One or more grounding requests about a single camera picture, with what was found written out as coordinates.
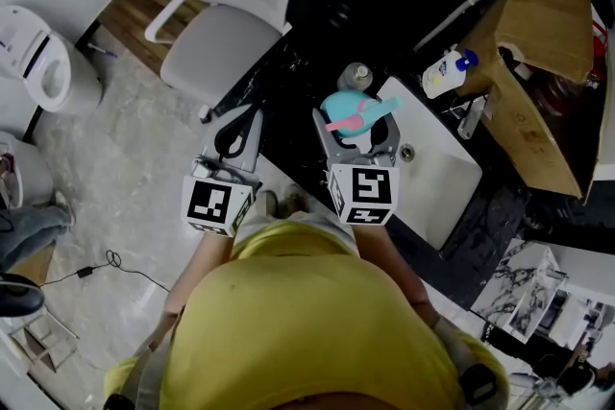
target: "strap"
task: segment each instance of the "strap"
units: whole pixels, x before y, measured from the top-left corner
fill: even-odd
[[[483,364],[477,364],[468,346],[459,338],[457,330],[440,318],[433,332],[440,339],[459,374],[459,385],[465,396],[465,408],[504,410],[508,394],[497,385],[495,375]]]
[[[178,316],[155,350],[147,347],[139,356],[124,382],[120,396],[134,404],[135,410],[159,410],[160,389],[166,368],[166,359],[173,343],[175,329],[182,319]]]

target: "black cable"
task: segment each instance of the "black cable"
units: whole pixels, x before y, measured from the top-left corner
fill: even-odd
[[[51,280],[49,282],[41,283],[39,287],[42,287],[43,285],[51,285],[52,283],[62,282],[63,280],[66,280],[67,278],[73,277],[73,276],[79,276],[79,278],[88,277],[94,272],[94,270],[97,270],[99,268],[104,268],[104,267],[113,267],[118,270],[121,270],[122,272],[125,272],[126,274],[139,274],[140,276],[147,278],[150,282],[155,283],[160,289],[163,289],[166,292],[169,292],[169,290],[166,287],[164,287],[164,285],[156,282],[153,278],[149,277],[147,274],[143,274],[143,272],[140,272],[139,270],[127,270],[125,268],[122,268],[122,257],[119,255],[119,253],[116,253],[113,250],[106,250],[105,258],[107,259],[107,263],[104,263],[103,265],[96,265],[93,267],[81,268],[77,272],[68,274],[67,276],[59,278],[58,280]]]

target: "white box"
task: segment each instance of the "white box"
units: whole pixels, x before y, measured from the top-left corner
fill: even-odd
[[[329,191],[342,224],[382,225],[397,208],[400,170],[334,164]]]
[[[197,230],[233,237],[253,201],[252,186],[186,176],[182,220]]]

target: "soap bottle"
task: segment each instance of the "soap bottle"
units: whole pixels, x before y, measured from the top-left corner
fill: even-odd
[[[465,71],[471,65],[478,65],[479,58],[472,50],[463,50],[463,55],[455,50],[423,72],[423,90],[433,99],[440,94],[463,85]]]
[[[337,88],[340,91],[364,91],[373,80],[372,71],[362,63],[354,61],[348,65],[342,75],[337,79]]]

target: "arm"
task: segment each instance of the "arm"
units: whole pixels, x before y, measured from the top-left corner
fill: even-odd
[[[384,226],[353,226],[353,232],[361,258],[388,274],[402,290],[416,314],[433,327],[439,315],[431,305],[423,281],[397,251]]]
[[[137,354],[146,348],[152,350],[162,341],[173,327],[185,304],[199,282],[216,267],[229,261],[233,249],[233,239],[217,234],[204,234],[189,263],[171,288],[164,303],[158,326],[139,347]]]
[[[153,43],[172,44],[171,39],[159,39],[158,31],[164,26],[164,23],[169,20],[173,13],[184,3],[184,0],[171,0],[167,6],[159,12],[150,25],[145,29],[145,39]]]

